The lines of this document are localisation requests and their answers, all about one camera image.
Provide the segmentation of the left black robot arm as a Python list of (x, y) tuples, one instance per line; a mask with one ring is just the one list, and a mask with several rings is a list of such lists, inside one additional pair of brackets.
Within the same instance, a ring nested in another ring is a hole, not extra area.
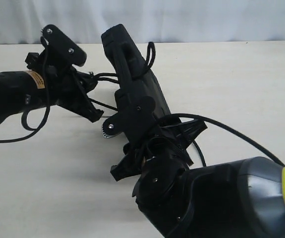
[(29, 53), (25, 62), (27, 70), (0, 72), (0, 124), (46, 106), (60, 106), (91, 122), (102, 117), (87, 97), (98, 84), (92, 76), (57, 53)]

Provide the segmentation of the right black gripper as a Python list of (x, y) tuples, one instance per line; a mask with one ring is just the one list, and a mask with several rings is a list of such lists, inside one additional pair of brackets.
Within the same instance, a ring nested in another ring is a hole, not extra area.
[(160, 127), (150, 130), (137, 142), (127, 143), (123, 148), (125, 156), (111, 167), (110, 173), (115, 181), (140, 175), (148, 160), (162, 155), (190, 167), (194, 162), (186, 149), (206, 129), (202, 120), (182, 122), (179, 118), (166, 119), (160, 123)]

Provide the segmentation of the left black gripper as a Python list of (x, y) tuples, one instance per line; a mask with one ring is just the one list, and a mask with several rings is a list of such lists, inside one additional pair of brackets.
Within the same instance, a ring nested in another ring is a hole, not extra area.
[(57, 52), (30, 52), (25, 62), (35, 84), (24, 93), (25, 111), (57, 105), (90, 122), (102, 117), (86, 95), (98, 84), (92, 73), (77, 71)]

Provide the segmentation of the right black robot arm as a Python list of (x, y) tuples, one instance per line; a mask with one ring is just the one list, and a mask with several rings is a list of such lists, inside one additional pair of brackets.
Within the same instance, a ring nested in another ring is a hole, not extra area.
[(128, 139), (112, 176), (139, 177), (132, 196), (166, 238), (285, 238), (285, 165), (266, 151), (192, 169), (186, 149), (207, 123), (190, 114), (106, 123), (107, 135)]

